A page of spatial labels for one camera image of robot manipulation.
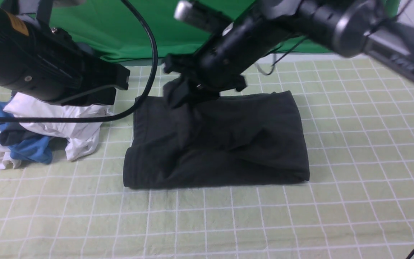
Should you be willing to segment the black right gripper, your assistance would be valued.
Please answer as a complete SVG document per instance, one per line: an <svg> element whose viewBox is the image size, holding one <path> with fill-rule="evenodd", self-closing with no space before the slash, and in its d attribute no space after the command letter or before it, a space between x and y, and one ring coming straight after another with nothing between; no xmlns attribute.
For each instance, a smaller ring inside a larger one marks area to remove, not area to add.
<svg viewBox="0 0 414 259"><path fill-rule="evenodd" d="M243 90L242 73L283 40L283 29L261 15L246 14L212 35L193 54L168 54L166 74L179 79L166 84L166 104L171 109L185 104L216 100L225 90Z"/></svg>

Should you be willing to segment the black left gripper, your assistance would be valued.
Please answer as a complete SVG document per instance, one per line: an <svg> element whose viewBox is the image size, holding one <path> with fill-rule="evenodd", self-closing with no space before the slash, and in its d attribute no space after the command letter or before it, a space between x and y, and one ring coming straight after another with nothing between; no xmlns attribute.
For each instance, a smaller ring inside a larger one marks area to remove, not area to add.
<svg viewBox="0 0 414 259"><path fill-rule="evenodd" d="M83 56L79 88L69 88L60 105L114 105L117 90L128 90L130 70L90 54Z"/></svg>

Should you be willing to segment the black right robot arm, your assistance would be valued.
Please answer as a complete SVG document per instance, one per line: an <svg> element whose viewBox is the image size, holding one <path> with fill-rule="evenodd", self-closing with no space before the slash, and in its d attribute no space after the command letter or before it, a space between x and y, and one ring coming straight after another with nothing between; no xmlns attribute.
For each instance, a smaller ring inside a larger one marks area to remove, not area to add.
<svg viewBox="0 0 414 259"><path fill-rule="evenodd" d="M305 37L344 58L365 54L414 83L414 27L397 22L377 0L257 0L236 20L195 0L181 0L174 18L207 31L193 54L169 54L164 87L171 108L242 91L242 73L288 39Z"/></svg>

